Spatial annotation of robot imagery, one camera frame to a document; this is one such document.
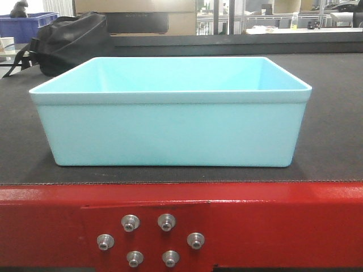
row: blue crate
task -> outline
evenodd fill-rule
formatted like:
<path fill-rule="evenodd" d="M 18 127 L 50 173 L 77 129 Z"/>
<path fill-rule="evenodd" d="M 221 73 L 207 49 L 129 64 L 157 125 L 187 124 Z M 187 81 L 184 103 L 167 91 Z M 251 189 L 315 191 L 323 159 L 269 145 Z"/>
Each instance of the blue crate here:
<path fill-rule="evenodd" d="M 264 57 L 94 58 L 30 90 L 59 165 L 286 167 L 310 93 Z"/>
<path fill-rule="evenodd" d="M 10 18 L 10 15 L 0 15 L 0 36 L 14 37 L 16 44 L 26 44 L 36 37 L 40 27 L 57 19 L 58 12 L 41 12 L 28 14 L 28 18 Z"/>

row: black bag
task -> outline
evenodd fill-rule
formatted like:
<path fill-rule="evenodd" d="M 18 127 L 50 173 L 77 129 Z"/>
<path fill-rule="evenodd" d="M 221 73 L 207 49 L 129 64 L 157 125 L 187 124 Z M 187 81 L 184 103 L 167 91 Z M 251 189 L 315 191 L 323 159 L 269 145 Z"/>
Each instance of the black bag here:
<path fill-rule="evenodd" d="M 9 77 L 21 60 L 27 61 L 23 58 L 26 51 L 43 74 L 54 77 L 91 58 L 111 56 L 113 49 L 104 15 L 88 12 L 79 17 L 59 17 L 39 29 L 37 38 L 16 55 L 4 77 Z"/>

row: bag strap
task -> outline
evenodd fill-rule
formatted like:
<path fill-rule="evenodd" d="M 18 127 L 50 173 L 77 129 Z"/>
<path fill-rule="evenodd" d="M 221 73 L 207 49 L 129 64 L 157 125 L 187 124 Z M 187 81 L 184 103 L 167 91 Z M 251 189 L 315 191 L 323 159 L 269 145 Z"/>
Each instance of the bag strap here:
<path fill-rule="evenodd" d="M 14 71 L 14 69 L 18 66 L 19 62 L 22 60 L 22 58 L 24 57 L 24 54 L 26 51 L 28 51 L 29 49 L 29 44 L 27 44 L 26 46 L 24 46 L 15 56 L 14 59 L 14 63 L 12 64 L 12 67 L 10 68 L 10 70 L 3 76 L 3 78 L 7 78 L 10 76 L 10 74 L 12 73 L 12 71 Z"/>

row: white cup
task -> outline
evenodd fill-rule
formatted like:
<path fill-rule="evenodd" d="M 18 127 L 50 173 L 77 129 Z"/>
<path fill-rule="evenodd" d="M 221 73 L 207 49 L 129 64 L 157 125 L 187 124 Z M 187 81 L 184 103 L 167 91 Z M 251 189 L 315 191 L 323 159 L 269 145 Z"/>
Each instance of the white cup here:
<path fill-rule="evenodd" d="M 14 37 L 2 37 L 0 38 L 0 42 L 3 50 L 5 51 L 15 50 Z"/>

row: bottle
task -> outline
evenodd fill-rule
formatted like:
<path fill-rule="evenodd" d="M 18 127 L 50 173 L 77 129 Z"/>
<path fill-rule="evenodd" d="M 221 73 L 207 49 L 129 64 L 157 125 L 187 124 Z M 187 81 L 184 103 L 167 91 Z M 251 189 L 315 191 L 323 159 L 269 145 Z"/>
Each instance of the bottle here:
<path fill-rule="evenodd" d="M 291 30 L 297 30 L 298 14 L 299 14 L 298 12 L 293 13 L 293 17 L 291 19 L 291 25 L 290 25 Z"/>

